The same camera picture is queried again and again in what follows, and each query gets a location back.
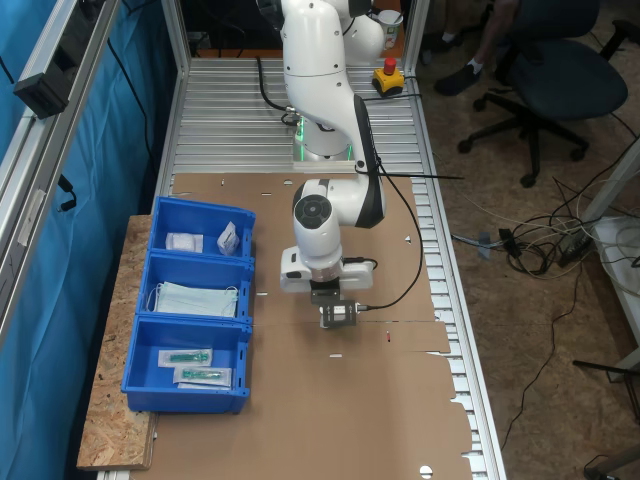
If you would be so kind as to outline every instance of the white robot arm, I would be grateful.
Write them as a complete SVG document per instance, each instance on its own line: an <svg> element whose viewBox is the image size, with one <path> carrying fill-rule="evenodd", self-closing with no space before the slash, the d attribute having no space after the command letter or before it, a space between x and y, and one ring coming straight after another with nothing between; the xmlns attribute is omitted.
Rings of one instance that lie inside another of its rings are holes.
<svg viewBox="0 0 640 480"><path fill-rule="evenodd" d="M356 17L347 32L350 50L364 61L378 58L383 34L365 16L370 7L370 0L281 0L276 5L282 14L289 100L296 113L317 126L315 142L330 142L334 130L348 138L357 172L349 179L309 180L293 201L297 246L283 252L280 284L288 292L311 291L325 327L355 322L355 302L331 300L341 298L341 289L373 285L372 262L343 261L340 226L372 228L386 210L367 108L347 77L343 35ZM372 33L365 37L367 31Z"/></svg>

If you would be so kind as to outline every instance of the person's leg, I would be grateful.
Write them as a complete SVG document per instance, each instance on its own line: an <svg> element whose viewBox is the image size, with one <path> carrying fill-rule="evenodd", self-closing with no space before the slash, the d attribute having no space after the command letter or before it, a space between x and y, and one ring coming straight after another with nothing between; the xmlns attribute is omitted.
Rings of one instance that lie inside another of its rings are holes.
<svg viewBox="0 0 640 480"><path fill-rule="evenodd" d="M447 0L446 18L444 23L444 33L458 35L462 30L464 12L468 9L469 0Z"/></svg>
<svg viewBox="0 0 640 480"><path fill-rule="evenodd" d="M437 92L442 95L458 95L480 79L482 67L492 58L498 42L513 25L519 5L520 0L496 0L494 12L482 32L478 51L462 69L438 80L434 85Z"/></svg>
<svg viewBox="0 0 640 480"><path fill-rule="evenodd" d="M493 15L489 18L482 32L480 47L473 56L479 64L490 61L496 51L498 42L506 35L513 25L513 20L518 13L520 0L496 0Z"/></svg>
<svg viewBox="0 0 640 480"><path fill-rule="evenodd" d="M447 0L444 31L425 36L421 50L432 53L448 52L452 47L462 45L462 22L464 12L469 8L471 0Z"/></svg>

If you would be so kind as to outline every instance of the office chair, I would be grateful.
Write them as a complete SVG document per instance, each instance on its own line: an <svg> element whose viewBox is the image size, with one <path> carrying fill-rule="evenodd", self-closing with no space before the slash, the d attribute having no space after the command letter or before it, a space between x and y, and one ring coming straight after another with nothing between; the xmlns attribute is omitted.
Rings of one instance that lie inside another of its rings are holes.
<svg viewBox="0 0 640 480"><path fill-rule="evenodd" d="M471 134L458 144L460 153L471 151L476 140L522 128L520 137L529 137L532 166L532 173L520 179L525 188L535 185L540 173L540 130L576 144L571 152L574 161L584 158L589 143L555 122L607 115L628 95L624 80L608 63L615 48L605 46L598 54L565 40L590 32L599 6L599 0L522 0L508 34L511 47L498 65L496 78L511 85L524 106L491 93L476 100L473 108L478 112L491 102L515 117Z"/></svg>

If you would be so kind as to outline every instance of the shoe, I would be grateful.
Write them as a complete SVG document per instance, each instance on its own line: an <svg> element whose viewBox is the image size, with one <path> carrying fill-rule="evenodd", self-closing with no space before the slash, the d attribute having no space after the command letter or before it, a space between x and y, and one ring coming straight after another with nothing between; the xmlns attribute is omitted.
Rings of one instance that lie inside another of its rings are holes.
<svg viewBox="0 0 640 480"><path fill-rule="evenodd" d="M465 65L453 75L438 80L433 88L441 95L453 97L474 85L480 80L480 75L482 75L482 70L474 73L473 65Z"/></svg>
<svg viewBox="0 0 640 480"><path fill-rule="evenodd" d="M456 35L450 42L442 40L444 32L429 33L422 37L420 50L431 50L431 53L446 53L453 47L462 45L462 35Z"/></svg>

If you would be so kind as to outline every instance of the blue storage bin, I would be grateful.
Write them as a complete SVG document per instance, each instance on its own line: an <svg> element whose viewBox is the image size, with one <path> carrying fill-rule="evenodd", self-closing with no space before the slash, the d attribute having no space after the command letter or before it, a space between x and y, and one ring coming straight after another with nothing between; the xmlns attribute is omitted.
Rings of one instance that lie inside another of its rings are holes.
<svg viewBox="0 0 640 480"><path fill-rule="evenodd" d="M225 256L220 253L217 241L229 222L233 222L236 226L240 244L233 255ZM167 233L193 233L203 235L202 254L169 251L185 255L207 255L253 262L251 235L255 222L255 213L242 208L158 197L153 213L149 246L153 251L166 252Z"/></svg>
<svg viewBox="0 0 640 480"><path fill-rule="evenodd" d="M222 322L240 322L251 324L249 317L249 295L253 265L229 258L207 258L192 255L172 255L149 251L144 264L137 313L163 315L167 318L193 318L218 320ZM191 288L209 288L225 290L228 287L238 289L238 302L233 317L212 317L204 315L185 315L177 313L156 313L155 294L159 283L170 282Z"/></svg>
<svg viewBox="0 0 640 480"><path fill-rule="evenodd" d="M242 410L246 385L247 349L251 327L231 322L192 321L151 315L134 320L122 392L131 410L153 412L237 413ZM163 349L213 348L213 367L234 369L229 390L178 388L174 368L158 367Z"/></svg>

